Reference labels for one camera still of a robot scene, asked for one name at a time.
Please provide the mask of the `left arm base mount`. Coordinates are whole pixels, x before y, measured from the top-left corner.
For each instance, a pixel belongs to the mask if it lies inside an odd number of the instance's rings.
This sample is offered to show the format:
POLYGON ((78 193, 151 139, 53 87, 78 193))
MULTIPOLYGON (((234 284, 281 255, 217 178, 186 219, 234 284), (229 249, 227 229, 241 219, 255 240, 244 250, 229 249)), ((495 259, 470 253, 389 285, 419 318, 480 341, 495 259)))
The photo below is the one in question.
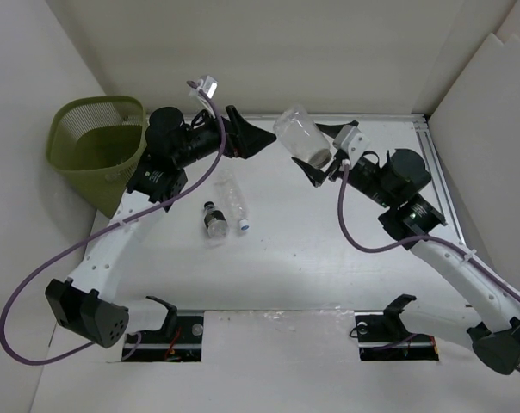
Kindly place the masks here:
POLYGON ((130 305, 123 362, 200 362, 204 311, 178 310, 154 296, 130 305))

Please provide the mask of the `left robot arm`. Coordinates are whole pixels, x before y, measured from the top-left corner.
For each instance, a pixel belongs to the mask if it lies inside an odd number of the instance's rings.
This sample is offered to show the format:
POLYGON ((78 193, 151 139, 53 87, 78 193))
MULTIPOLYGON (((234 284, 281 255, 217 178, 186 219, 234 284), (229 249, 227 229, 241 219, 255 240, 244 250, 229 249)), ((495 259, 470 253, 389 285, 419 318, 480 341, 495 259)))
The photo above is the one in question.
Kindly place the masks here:
POLYGON ((203 109, 190 122, 179 109, 163 107, 150 115, 145 141, 105 232, 65 280, 52 280, 45 291, 59 326, 103 348, 140 330, 161 342, 176 333, 174 305, 153 296, 119 305, 115 296, 132 249, 188 192, 186 167, 210 154, 253 157, 274 143, 275 135, 253 126, 234 106, 226 107, 220 117, 203 109))

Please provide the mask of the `black label small bottle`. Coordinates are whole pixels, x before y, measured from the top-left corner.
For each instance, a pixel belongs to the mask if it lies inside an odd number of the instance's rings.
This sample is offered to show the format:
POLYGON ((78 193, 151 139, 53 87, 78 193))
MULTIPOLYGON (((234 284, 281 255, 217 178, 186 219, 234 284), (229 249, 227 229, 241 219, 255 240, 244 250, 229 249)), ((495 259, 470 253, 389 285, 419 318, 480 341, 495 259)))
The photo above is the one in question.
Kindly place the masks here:
POLYGON ((223 212, 212 202, 203 207, 203 223, 206 232, 206 246, 213 248, 222 245, 229 233, 229 225, 223 212))

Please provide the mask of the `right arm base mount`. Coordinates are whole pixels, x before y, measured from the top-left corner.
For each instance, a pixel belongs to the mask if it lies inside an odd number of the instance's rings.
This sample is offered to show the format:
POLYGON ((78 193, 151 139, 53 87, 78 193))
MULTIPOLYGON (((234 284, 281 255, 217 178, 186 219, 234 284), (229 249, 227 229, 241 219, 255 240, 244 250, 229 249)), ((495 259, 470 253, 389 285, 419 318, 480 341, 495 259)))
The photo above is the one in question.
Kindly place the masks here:
POLYGON ((357 340, 360 361, 439 361, 435 339, 409 332, 399 319, 416 299, 401 294, 382 310, 354 311, 349 338, 357 340))

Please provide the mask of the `wide clear plastic jar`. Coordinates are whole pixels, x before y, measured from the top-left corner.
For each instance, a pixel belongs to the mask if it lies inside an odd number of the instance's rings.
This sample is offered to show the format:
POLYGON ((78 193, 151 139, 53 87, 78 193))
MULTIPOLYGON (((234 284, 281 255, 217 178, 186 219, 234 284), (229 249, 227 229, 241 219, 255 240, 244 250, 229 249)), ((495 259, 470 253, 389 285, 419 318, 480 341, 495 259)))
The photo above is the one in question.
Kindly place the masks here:
POLYGON ((273 131, 293 157, 318 169, 330 162, 330 144, 302 105, 294 104, 283 112, 273 131))

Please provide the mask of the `clear bottle blue cap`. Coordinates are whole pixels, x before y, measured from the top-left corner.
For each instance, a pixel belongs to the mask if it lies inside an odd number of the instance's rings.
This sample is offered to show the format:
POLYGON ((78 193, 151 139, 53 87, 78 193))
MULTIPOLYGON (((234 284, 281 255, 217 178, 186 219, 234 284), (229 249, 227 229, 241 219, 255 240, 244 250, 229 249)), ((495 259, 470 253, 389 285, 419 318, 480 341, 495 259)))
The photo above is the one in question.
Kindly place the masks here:
POLYGON ((248 231, 249 208, 233 173, 230 170, 220 171, 216 176, 214 187, 238 229, 241 232, 248 231))

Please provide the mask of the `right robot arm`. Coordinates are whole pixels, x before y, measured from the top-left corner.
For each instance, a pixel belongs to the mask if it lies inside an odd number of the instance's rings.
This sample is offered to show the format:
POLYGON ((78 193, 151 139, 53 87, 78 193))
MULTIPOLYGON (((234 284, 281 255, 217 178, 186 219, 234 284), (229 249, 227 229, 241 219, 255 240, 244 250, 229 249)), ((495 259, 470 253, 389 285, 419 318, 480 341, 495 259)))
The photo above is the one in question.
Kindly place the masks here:
POLYGON ((344 125, 314 124, 325 145, 334 154, 295 158, 314 187, 324 181, 340 181, 337 218, 341 232, 357 250, 378 254, 404 248, 436 270, 466 301, 455 311, 424 305, 410 294, 402 294, 378 314, 382 344, 378 350, 396 348, 417 335, 435 336, 470 348, 478 359, 496 373, 509 375, 520 370, 520 292, 480 261, 461 240, 432 236, 446 224, 443 215, 420 191, 431 181, 423 158, 415 151, 399 148, 385 162, 371 161, 374 155, 368 138, 357 121, 344 125), (393 243, 382 247, 360 245, 344 221, 345 190, 352 187, 385 212, 379 217, 393 243))

